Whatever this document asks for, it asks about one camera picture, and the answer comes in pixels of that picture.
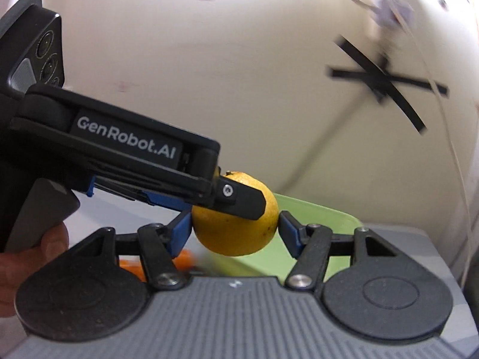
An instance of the black robotic device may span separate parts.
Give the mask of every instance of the black robotic device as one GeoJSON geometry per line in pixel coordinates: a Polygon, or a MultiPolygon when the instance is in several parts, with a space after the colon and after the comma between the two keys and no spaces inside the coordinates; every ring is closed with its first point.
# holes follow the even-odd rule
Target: black robotic device
{"type": "MultiPolygon", "coordinates": [[[[0,20],[0,55],[2,249],[31,247],[78,208],[71,190],[93,185],[262,216],[259,190],[219,174],[218,143],[61,89],[60,17],[41,0],[20,0],[0,20]],[[47,189],[56,203],[35,212],[47,189]],[[32,223],[40,229],[27,236],[32,223]]],[[[29,336],[6,358],[463,358],[440,338],[448,287],[374,231],[335,235],[289,212],[278,229],[297,259],[284,286],[180,273],[172,258],[191,233],[188,210],[130,235],[101,228],[20,287],[29,336]],[[119,255],[139,255],[147,283],[121,269],[119,255]],[[324,282],[339,255],[351,266],[324,282]]]]}

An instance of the silver screw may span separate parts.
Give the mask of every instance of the silver screw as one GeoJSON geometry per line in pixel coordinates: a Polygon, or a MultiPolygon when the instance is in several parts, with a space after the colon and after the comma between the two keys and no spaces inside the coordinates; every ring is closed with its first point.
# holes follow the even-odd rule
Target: silver screw
{"type": "Polygon", "coordinates": [[[308,287],[312,283],[311,277],[304,274],[295,274],[288,278],[288,285],[291,287],[308,287]]]}
{"type": "Polygon", "coordinates": [[[231,197],[233,195],[233,187],[231,185],[224,185],[223,195],[225,197],[231,197]]]}
{"type": "Polygon", "coordinates": [[[157,283],[163,286],[174,286],[180,282],[180,277],[175,273],[162,273],[157,279],[157,283]]]}

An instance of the green bowl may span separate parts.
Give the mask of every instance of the green bowl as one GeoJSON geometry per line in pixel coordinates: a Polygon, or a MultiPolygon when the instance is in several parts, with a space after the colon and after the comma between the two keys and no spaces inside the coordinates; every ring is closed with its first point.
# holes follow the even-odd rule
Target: green bowl
{"type": "MultiPolygon", "coordinates": [[[[361,222],[349,214],[325,208],[310,202],[275,194],[280,211],[289,211],[301,224],[325,225],[336,234],[352,235],[361,222]]],[[[232,277],[276,276],[284,282],[295,263],[276,232],[272,241],[261,251],[251,255],[230,258],[211,253],[211,262],[219,273],[232,277]]],[[[325,280],[349,267],[348,256],[330,258],[325,280]]]]}

